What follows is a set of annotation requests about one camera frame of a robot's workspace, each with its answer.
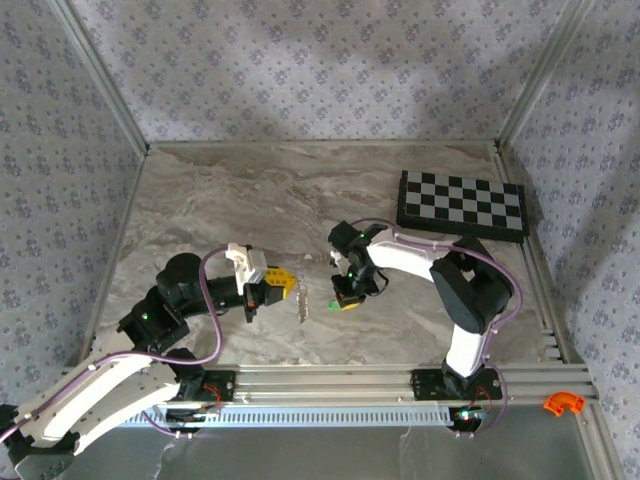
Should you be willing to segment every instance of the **black and white checkerboard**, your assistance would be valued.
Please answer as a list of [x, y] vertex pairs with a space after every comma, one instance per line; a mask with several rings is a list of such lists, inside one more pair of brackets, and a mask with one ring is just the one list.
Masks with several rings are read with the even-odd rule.
[[406, 170], [400, 180], [397, 223], [517, 243], [529, 235], [521, 185]]

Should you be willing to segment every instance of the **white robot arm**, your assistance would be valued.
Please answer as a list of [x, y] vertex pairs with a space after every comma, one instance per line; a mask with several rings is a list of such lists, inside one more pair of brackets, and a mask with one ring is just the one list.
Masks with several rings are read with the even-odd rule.
[[[482, 351], [489, 324], [504, 311], [513, 294], [510, 282], [491, 266], [448, 251], [456, 245], [485, 257], [480, 242], [465, 237], [455, 244], [442, 242], [440, 248], [420, 238], [394, 232], [373, 224], [358, 231], [347, 222], [338, 224], [329, 235], [331, 253], [340, 275], [332, 277], [338, 304], [343, 309], [361, 304], [365, 298], [382, 293], [375, 282], [380, 269], [394, 268], [434, 282], [455, 323], [451, 347], [443, 363], [445, 382], [450, 390], [462, 394], [482, 368]], [[467, 280], [464, 273], [472, 272]]]
[[[235, 275], [207, 281], [218, 315], [242, 307], [251, 322], [260, 306], [285, 299], [295, 285], [293, 275], [268, 267], [260, 250], [229, 244], [225, 253], [234, 262]], [[0, 435], [22, 479], [56, 478], [98, 437], [158, 403], [176, 397], [219, 401], [225, 394], [232, 396], [233, 382], [218, 381], [220, 373], [196, 365], [187, 349], [160, 357], [189, 333], [186, 318], [207, 312], [200, 263], [189, 253], [170, 259], [157, 275], [157, 285], [104, 345], [33, 400], [19, 407], [0, 405]], [[165, 358], [182, 365], [162, 363]]]

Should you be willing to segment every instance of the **orange plastic part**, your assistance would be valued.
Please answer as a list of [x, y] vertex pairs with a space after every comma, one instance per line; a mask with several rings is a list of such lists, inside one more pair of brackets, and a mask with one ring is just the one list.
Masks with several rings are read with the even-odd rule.
[[544, 408], [559, 417], [568, 408], [573, 413], [582, 413], [584, 398], [571, 392], [556, 392], [544, 402]]

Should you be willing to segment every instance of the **wall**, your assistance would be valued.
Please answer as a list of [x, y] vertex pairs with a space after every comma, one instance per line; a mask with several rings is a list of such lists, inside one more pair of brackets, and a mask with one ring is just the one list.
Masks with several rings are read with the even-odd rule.
[[640, 478], [640, 7], [598, 2], [516, 141], [559, 314]]
[[0, 403], [19, 403], [77, 353], [138, 159], [47, 3], [0, 17]]
[[494, 138], [563, 0], [73, 0], [147, 141]]

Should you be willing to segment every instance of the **gray marble table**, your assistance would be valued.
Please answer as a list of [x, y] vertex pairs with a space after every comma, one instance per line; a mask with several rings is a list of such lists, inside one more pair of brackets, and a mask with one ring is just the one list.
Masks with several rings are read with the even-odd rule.
[[[435, 287], [389, 272], [384, 295], [347, 312], [327, 308], [333, 298], [331, 228], [340, 220], [395, 218], [402, 169], [498, 179], [485, 147], [392, 143], [280, 143], [153, 148], [126, 228], [97, 342], [154, 284], [166, 261], [181, 252], [204, 255], [220, 244], [250, 243], [270, 264], [295, 273], [307, 292], [308, 317], [292, 295], [260, 309], [253, 324], [241, 311], [222, 317], [221, 364], [439, 364], [453, 328]], [[425, 238], [440, 234], [411, 232]], [[525, 308], [501, 330], [492, 357], [500, 363], [542, 360], [540, 324], [531, 285], [516, 245], [486, 241], [489, 252], [523, 286]], [[231, 274], [212, 260], [209, 276]], [[190, 320], [182, 345], [207, 354], [215, 337], [208, 317]]]

